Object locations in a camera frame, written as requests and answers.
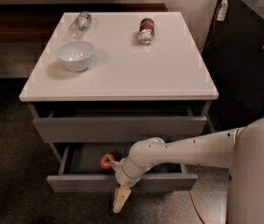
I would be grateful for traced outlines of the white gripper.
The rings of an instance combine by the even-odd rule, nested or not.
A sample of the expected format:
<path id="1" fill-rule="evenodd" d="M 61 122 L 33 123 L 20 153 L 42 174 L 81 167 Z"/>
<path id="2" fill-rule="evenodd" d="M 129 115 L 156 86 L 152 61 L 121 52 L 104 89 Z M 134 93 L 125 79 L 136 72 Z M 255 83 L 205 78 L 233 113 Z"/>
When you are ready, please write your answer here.
<path id="1" fill-rule="evenodd" d="M 147 169 L 133 164 L 130 158 L 111 161 L 111 167 L 115 171 L 117 182 L 120 184 L 120 187 L 116 187 L 113 201 L 113 212 L 119 213 L 132 193 L 130 188 L 141 179 Z"/>

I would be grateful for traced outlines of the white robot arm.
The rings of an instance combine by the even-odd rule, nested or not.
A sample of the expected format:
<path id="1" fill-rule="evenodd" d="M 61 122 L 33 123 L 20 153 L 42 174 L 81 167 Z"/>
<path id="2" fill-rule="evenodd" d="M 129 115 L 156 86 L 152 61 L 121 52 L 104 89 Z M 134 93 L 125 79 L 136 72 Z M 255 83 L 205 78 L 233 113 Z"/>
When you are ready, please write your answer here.
<path id="1" fill-rule="evenodd" d="M 164 163 L 227 168 L 228 224 L 264 224 L 264 119 L 171 143 L 158 137 L 134 143 L 127 157 L 112 163 L 118 182 L 113 211 L 121 211 L 143 174 Z"/>

